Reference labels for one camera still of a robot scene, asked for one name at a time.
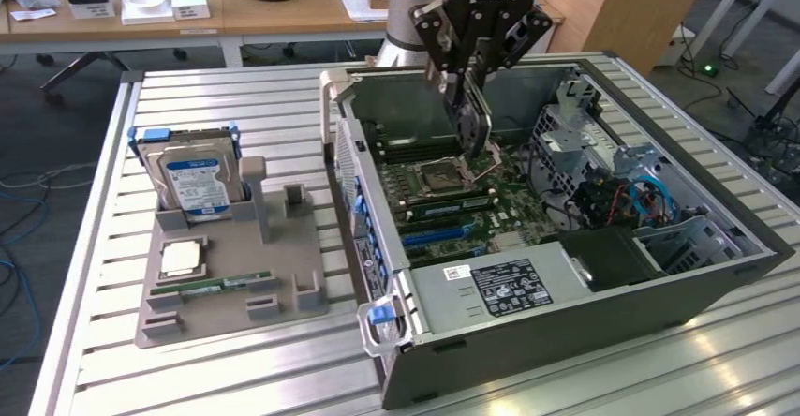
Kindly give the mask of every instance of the motherboard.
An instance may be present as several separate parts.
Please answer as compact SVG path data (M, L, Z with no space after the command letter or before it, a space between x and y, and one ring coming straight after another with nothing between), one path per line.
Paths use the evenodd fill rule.
M518 147L494 139L474 159L449 141L380 150L381 186L410 267L537 245L558 231L530 193Z

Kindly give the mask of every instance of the hard drive label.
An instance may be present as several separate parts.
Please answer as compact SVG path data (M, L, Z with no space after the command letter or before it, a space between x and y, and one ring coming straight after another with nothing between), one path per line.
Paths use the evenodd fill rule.
M225 184L216 179L216 159L168 163L169 178L181 208L193 215L213 215L228 209L230 200Z
M528 259L470 272L486 309L496 318L552 304L550 294Z

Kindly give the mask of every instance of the white table leg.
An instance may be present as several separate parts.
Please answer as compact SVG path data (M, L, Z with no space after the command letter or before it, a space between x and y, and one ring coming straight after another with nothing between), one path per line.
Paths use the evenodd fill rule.
M761 21L761 18L764 18L764 15L766 15L772 4L774 4L774 1L777 0L761 0L758 7L756 7L754 11L749 15L748 20L745 21L745 24L738 29L736 36L732 38L732 40L728 43L728 46L725 47L725 51L722 52L722 54L728 57L733 57L736 55L736 51L745 42L745 39L748 39L748 36L750 35L754 26Z
M766 85L766 92L770 95L776 95L777 93L780 93L784 90L784 88L786 88L786 84L789 83L789 80L790 80L792 76L794 75L794 72L797 72L798 69L800 69L800 51L797 51L797 53L794 54L794 56L790 58L789 62L784 66L784 68L780 70L780 72L774 76L774 79L772 79L772 82L769 82L769 85Z
M709 21L702 26L700 34L697 34L694 41L690 43L690 53L693 55L696 55L702 49L702 46L705 46L710 34L716 30L716 27L720 25L725 14L729 12L730 7L733 6L733 2L736 2L736 0L722 0L722 2L720 2L720 5L717 6L716 10L713 11L713 14L710 15Z
M225 57L225 67L241 67L241 37L220 37L220 48L222 48L222 57Z

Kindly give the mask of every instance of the hard drive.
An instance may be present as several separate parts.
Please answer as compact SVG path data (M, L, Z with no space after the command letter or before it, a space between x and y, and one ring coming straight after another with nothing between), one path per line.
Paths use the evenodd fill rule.
M182 210L189 222L230 215L246 192L238 177L238 130L229 127L170 131L150 128L129 147L148 171L160 210Z

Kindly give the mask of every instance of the gray computer chassis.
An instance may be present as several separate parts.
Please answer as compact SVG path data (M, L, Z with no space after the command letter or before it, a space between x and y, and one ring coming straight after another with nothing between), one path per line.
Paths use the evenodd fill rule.
M684 324L792 254L592 63L524 61L485 98L492 136L468 159L421 69L322 74L385 409Z

